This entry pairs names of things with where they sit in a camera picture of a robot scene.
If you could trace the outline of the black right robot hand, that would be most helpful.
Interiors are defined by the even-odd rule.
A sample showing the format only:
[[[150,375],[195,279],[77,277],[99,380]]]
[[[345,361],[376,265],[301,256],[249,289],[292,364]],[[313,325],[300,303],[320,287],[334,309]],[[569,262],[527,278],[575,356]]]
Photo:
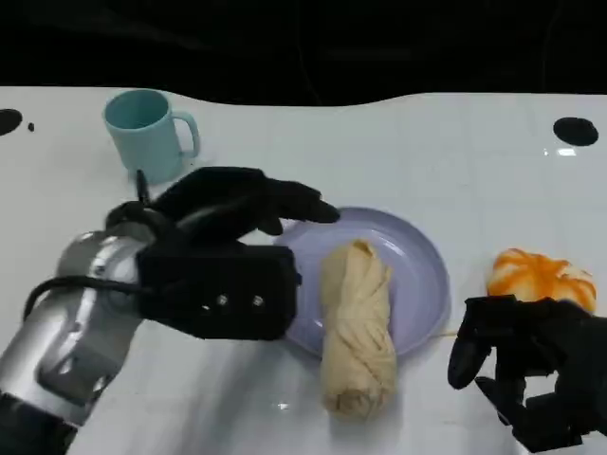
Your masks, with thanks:
[[[470,298],[448,382],[476,384],[531,453],[579,446],[606,431],[606,320],[570,300]]]

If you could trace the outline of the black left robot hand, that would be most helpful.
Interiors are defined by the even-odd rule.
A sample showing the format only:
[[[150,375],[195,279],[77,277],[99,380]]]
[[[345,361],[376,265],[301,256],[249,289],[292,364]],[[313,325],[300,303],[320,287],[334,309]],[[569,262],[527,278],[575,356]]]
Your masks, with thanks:
[[[322,194],[300,182],[274,179],[259,169],[200,168],[184,176],[155,199],[142,172],[138,199],[112,209],[105,226],[142,225],[157,241],[227,245],[254,230],[270,236],[284,232],[283,219],[335,223],[340,212]]]

